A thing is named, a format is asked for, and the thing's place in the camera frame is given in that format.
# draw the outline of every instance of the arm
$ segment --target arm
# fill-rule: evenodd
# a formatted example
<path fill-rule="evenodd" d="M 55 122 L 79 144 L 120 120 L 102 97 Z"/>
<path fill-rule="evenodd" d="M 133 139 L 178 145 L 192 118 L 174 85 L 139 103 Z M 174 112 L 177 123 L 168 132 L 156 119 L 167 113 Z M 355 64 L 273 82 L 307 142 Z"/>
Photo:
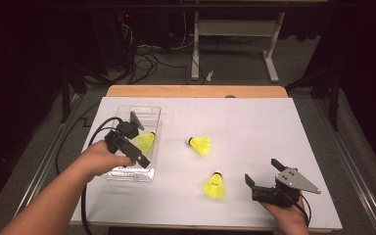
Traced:
<path fill-rule="evenodd" d="M 304 202 L 302 201 L 302 197 L 300 197 L 298 204 L 303 209 L 305 208 Z M 277 206 L 266 203 L 261 203 L 261 205 L 265 209 L 267 209 L 271 214 L 273 214 L 280 229 L 286 235 L 309 234 L 305 222 L 305 216 L 295 206 L 291 206 L 289 208 L 279 208 Z"/>
<path fill-rule="evenodd" d="M 94 176 L 120 165 L 134 165 L 134 162 L 109 153 L 104 141 L 89 146 L 0 234 L 63 234 L 85 184 Z"/>

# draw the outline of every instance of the white table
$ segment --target white table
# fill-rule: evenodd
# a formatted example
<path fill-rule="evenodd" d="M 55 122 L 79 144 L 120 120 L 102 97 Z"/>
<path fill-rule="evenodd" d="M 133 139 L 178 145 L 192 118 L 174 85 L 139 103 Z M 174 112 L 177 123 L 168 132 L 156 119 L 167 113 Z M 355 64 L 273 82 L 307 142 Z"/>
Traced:
<path fill-rule="evenodd" d="M 275 230 L 273 217 L 252 201 L 244 174 L 258 186 L 274 186 L 278 170 L 270 160 L 277 159 L 296 167 L 322 190 L 320 195 L 304 193 L 312 208 L 310 230 L 342 228 L 292 99 L 106 97 L 89 136 L 119 105 L 162 107 L 155 178 L 144 183 L 95 177 L 87 188 L 91 224 Z M 187 137 L 201 135 L 212 141 L 204 157 L 185 144 Z M 222 171 L 226 188 L 218 200 L 202 192 L 215 170 Z M 77 207 L 71 223 L 80 221 Z"/>

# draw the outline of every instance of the metal leg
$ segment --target metal leg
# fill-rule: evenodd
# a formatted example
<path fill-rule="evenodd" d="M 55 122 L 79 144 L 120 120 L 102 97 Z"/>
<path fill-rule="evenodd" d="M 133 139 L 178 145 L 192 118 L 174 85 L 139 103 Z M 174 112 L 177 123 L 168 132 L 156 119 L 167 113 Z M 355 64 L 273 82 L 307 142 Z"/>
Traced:
<path fill-rule="evenodd" d="M 194 27 L 194 52 L 192 54 L 191 79 L 198 80 L 200 78 L 200 50 L 198 49 L 199 31 L 198 20 L 199 13 L 195 13 L 195 27 Z"/>
<path fill-rule="evenodd" d="M 277 76 L 276 69 L 274 68 L 273 61 L 271 60 L 271 55 L 273 54 L 274 46 L 276 45 L 277 37 L 279 36 L 280 28 L 282 27 L 283 18 L 285 13 L 279 13 L 277 18 L 276 26 L 273 29 L 273 34 L 271 35 L 270 46 L 268 51 L 263 51 L 264 62 L 267 67 L 270 80 L 273 83 L 279 82 L 279 77 Z"/>

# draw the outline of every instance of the white stand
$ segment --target white stand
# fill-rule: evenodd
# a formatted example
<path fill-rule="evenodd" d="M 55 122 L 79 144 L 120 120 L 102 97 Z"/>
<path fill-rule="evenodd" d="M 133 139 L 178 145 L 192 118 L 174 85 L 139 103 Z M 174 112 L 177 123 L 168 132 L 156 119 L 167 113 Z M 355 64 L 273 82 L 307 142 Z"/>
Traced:
<path fill-rule="evenodd" d="M 200 20 L 199 13 L 195 13 L 194 51 L 191 68 L 191 78 L 200 78 L 200 50 L 198 49 L 200 35 L 221 36 L 265 36 L 270 37 L 268 50 L 262 51 L 264 61 L 273 83 L 279 82 L 271 55 L 276 45 L 277 37 L 282 26 L 285 13 L 279 13 L 277 21 L 231 21 L 231 20 Z"/>

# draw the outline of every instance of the electrical cord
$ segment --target electrical cord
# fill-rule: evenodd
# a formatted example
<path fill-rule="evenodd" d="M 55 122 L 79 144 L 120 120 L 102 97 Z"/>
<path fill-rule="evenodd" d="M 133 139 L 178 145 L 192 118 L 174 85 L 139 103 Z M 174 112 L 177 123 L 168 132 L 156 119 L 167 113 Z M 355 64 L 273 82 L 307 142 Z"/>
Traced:
<path fill-rule="evenodd" d="M 64 137 L 63 141 L 61 142 L 60 147 L 59 147 L 57 154 L 56 154 L 56 157 L 55 157 L 55 167 L 56 167 L 57 175 L 59 175 L 61 173 L 60 168 L 59 168 L 59 156 L 60 156 L 60 152 L 61 152 L 61 149 L 63 148 L 64 143 L 66 142 L 66 140 L 69 137 L 69 135 L 71 134 L 72 130 L 74 129 L 74 127 L 78 124 L 78 122 L 80 120 L 84 120 L 84 124 L 82 125 L 82 127 L 91 127 L 91 124 L 90 125 L 86 124 L 87 123 L 87 117 L 84 117 L 84 116 L 88 112 L 90 112 L 90 110 L 92 110 L 94 107 L 96 107 L 99 104 L 100 104 L 100 102 L 97 102 L 96 104 L 94 104 L 90 108 L 88 108 L 83 114 L 81 114 L 80 117 L 78 117 L 78 119 L 71 126 L 71 128 L 69 129 L 69 132 L 67 132 L 66 136 Z"/>
<path fill-rule="evenodd" d="M 112 121 L 112 120 L 118 120 L 118 122 L 122 122 L 121 118 L 119 118 L 119 117 L 110 117 L 107 120 L 103 121 L 103 123 L 101 125 L 99 125 L 99 127 L 97 127 L 97 129 L 94 131 L 93 135 L 91 136 L 90 141 L 88 142 L 87 147 L 93 144 L 93 141 L 96 138 L 97 134 L 100 133 L 102 130 L 104 130 L 104 129 L 114 129 L 113 127 L 104 127 L 109 121 Z M 81 223 L 83 225 L 85 232 L 88 235 L 93 235 L 93 233 L 90 230 L 90 227 L 88 226 L 88 221 L 87 221 L 87 213 L 86 213 L 86 208 L 85 208 L 86 193 L 87 193 L 87 184 L 84 185 L 84 188 L 81 191 L 81 204 L 80 204 L 80 207 L 81 207 Z"/>
<path fill-rule="evenodd" d="M 275 188 L 275 190 L 276 190 L 277 192 L 281 193 L 281 194 L 282 194 L 283 196 L 285 196 L 287 199 L 289 199 L 289 200 L 295 205 L 295 207 L 296 207 L 299 211 L 301 211 L 301 213 L 304 214 L 306 226 L 309 227 L 310 218 L 311 218 L 311 210 L 310 210 L 310 206 L 308 206 L 308 207 L 309 207 L 309 213 L 310 213 L 310 215 L 307 216 L 306 211 L 305 211 L 305 210 L 304 210 L 304 209 L 303 209 L 303 208 L 302 208 L 297 202 L 295 202 L 293 199 L 291 199 L 291 197 L 289 197 L 289 195 L 287 195 L 285 192 L 283 192 L 283 191 L 280 190 L 279 188 Z"/>

